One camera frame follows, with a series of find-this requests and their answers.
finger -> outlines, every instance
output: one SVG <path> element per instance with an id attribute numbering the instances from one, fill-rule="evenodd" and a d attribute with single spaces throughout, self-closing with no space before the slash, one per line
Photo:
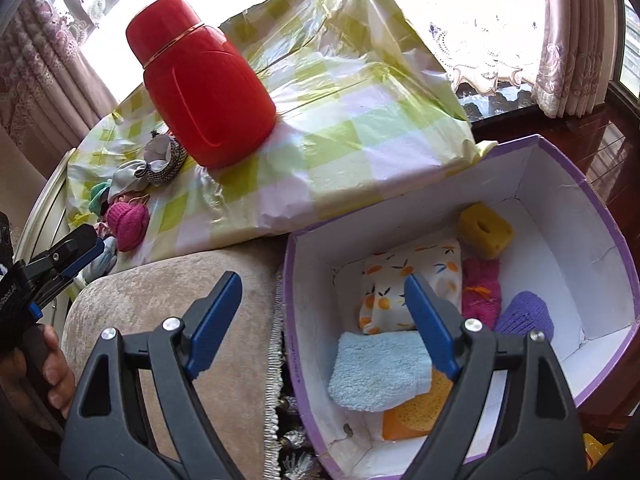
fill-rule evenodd
<path id="1" fill-rule="evenodd" d="M 56 386 L 69 372 L 65 355 L 60 348 L 49 352 L 49 357 L 44 361 L 42 374 L 49 384 Z"/>
<path id="2" fill-rule="evenodd" d="M 47 348 L 49 348 L 49 350 L 56 350 L 57 348 L 59 348 L 60 339 L 58 338 L 56 329 L 51 325 L 45 325 L 42 336 L 44 338 L 44 343 L 47 345 Z"/>
<path id="3" fill-rule="evenodd" d="M 62 416 L 65 418 L 69 418 L 69 410 L 71 410 L 71 402 L 69 402 L 64 408 L 60 410 Z"/>
<path id="4" fill-rule="evenodd" d="M 62 380 L 49 391 L 49 402 L 54 408 L 62 409 L 71 402 L 76 389 L 76 377 L 69 370 Z"/>

blue towel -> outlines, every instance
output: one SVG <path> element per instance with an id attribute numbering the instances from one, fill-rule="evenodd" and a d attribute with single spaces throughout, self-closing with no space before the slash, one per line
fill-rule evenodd
<path id="1" fill-rule="evenodd" d="M 431 358 L 417 332 L 345 332 L 329 381 L 336 404 L 383 412 L 431 388 Z"/>
<path id="2" fill-rule="evenodd" d="M 103 277 L 113 269 L 118 257 L 116 256 L 116 239 L 110 236 L 104 240 L 104 251 L 96 259 L 87 265 L 82 271 L 82 278 L 86 283 L 91 283 Z"/>

red thermos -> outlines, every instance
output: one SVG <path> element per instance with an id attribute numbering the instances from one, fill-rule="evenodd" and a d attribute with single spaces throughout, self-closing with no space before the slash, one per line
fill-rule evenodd
<path id="1" fill-rule="evenodd" d="M 245 158 L 271 133 L 276 108 L 249 64 L 185 0 L 158 0 L 127 27 L 156 109 L 201 166 Z"/>

fringe trim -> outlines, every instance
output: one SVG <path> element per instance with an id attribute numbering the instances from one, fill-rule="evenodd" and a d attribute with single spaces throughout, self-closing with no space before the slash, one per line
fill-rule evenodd
<path id="1" fill-rule="evenodd" d="M 278 455 L 278 415 L 276 405 L 282 389 L 282 270 L 276 275 L 276 295 L 273 302 L 273 326 L 269 340 L 267 384 L 264 399 L 264 480 L 280 480 Z"/>

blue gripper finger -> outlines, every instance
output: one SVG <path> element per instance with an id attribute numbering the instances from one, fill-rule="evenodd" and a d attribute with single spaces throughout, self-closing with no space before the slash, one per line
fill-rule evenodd
<path id="1" fill-rule="evenodd" d="M 73 261 L 71 265 L 69 265 L 65 270 L 61 272 L 62 276 L 65 278 L 72 278 L 82 269 L 84 269 L 87 265 L 89 265 L 93 260 L 95 260 L 98 256 L 100 256 L 104 252 L 104 242 L 101 238 L 97 238 L 95 241 L 95 245 L 89 249 L 84 254 Z"/>
<path id="2" fill-rule="evenodd" d="M 210 294 L 194 301 L 182 316 L 182 337 L 190 349 L 184 371 L 190 381 L 211 366 L 241 300 L 242 280 L 228 270 Z"/>
<path id="3" fill-rule="evenodd" d="M 421 274 L 404 280 L 404 302 L 435 368 L 455 381 L 461 367 L 456 360 L 456 340 L 462 337 L 463 317 L 447 300 L 436 296 Z"/>

